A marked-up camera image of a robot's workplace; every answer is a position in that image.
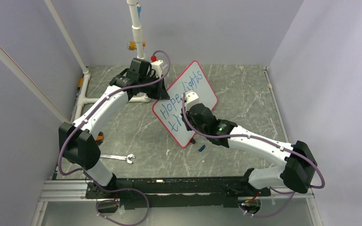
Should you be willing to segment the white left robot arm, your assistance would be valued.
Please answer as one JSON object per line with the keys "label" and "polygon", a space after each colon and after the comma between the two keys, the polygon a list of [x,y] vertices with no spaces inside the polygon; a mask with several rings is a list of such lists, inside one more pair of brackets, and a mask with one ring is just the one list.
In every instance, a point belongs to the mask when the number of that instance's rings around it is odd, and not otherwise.
{"label": "white left robot arm", "polygon": [[117,190],[116,176],[101,161],[101,151],[96,138],[109,119],[135,95],[144,93],[150,99],[168,100],[162,70],[167,67],[163,60],[149,62],[134,58],[128,68],[121,71],[109,83],[104,94],[90,109],[72,123],[64,122],[58,129],[59,159],[79,166],[97,182],[98,192],[112,197]]}

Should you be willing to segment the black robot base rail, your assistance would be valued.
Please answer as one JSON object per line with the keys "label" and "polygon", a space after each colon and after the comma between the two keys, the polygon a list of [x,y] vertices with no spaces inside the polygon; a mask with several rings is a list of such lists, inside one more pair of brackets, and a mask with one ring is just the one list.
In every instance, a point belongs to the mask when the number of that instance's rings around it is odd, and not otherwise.
{"label": "black robot base rail", "polygon": [[236,208],[239,203],[269,197],[268,188],[257,190],[243,177],[117,178],[114,187],[102,190],[93,182],[86,199],[116,199],[126,210],[136,208],[222,206]]}

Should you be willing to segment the pink-framed whiteboard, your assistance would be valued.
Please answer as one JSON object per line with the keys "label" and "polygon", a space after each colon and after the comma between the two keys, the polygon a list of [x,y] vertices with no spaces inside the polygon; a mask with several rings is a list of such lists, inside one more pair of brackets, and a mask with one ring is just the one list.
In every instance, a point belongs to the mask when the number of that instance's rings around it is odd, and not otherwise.
{"label": "pink-framed whiteboard", "polygon": [[195,135],[195,132],[186,129],[181,119],[181,96],[189,91],[194,91],[199,101],[211,110],[216,107],[218,97],[196,60],[192,61],[168,87],[170,99],[157,100],[152,106],[154,115],[182,148],[185,148]]}

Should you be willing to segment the blue marker cap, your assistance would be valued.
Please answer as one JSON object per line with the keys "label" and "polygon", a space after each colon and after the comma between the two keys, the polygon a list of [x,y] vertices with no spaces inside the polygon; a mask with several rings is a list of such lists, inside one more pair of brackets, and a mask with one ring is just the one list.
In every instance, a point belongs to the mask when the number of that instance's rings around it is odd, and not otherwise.
{"label": "blue marker cap", "polygon": [[198,149],[198,151],[199,151],[199,152],[202,152],[202,151],[205,149],[205,147],[206,147],[205,145],[202,145],[202,146]]}

